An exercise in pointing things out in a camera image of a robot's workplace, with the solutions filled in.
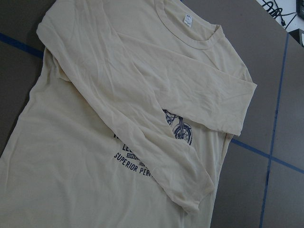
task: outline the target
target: sleeve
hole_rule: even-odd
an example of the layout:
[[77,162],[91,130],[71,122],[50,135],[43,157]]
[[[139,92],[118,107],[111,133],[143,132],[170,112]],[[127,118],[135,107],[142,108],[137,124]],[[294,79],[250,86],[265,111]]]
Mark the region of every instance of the sleeve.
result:
[[40,40],[104,123],[186,212],[214,190],[196,151],[175,139],[155,93],[109,23],[101,1],[60,1],[39,24]]

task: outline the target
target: gray surface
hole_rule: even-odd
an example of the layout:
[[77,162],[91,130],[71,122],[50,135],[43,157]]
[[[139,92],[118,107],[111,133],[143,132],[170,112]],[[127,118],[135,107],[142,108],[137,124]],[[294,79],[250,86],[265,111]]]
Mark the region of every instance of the gray surface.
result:
[[257,228],[268,159],[231,144],[220,176],[212,228]]
[[42,69],[42,60],[0,42],[0,155]]
[[304,48],[289,37],[273,156],[304,170]]
[[[53,2],[0,1],[0,33],[43,50],[36,29]],[[248,149],[270,153],[286,32],[255,0],[183,2],[210,23],[222,25],[258,85],[242,135],[236,138],[249,147],[229,146],[211,226],[257,228],[268,158]],[[290,37],[273,150],[275,157],[302,169],[303,51]],[[41,67],[41,59],[0,42],[0,153]],[[303,178],[303,173],[271,162],[263,228],[304,227]]]
[[268,184],[264,228],[304,227],[304,174],[273,163]]

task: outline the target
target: navy blue graphic print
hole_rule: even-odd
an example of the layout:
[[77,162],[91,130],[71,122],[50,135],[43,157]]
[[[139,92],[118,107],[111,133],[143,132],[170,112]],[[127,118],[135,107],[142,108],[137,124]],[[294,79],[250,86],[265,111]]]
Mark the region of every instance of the navy blue graphic print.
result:
[[170,126],[173,125],[173,121],[178,117],[179,123],[173,128],[173,134],[176,139],[184,139],[189,145],[192,143],[192,130],[191,126],[187,123],[184,123],[182,117],[172,114],[167,110],[163,110],[166,114],[166,120]]

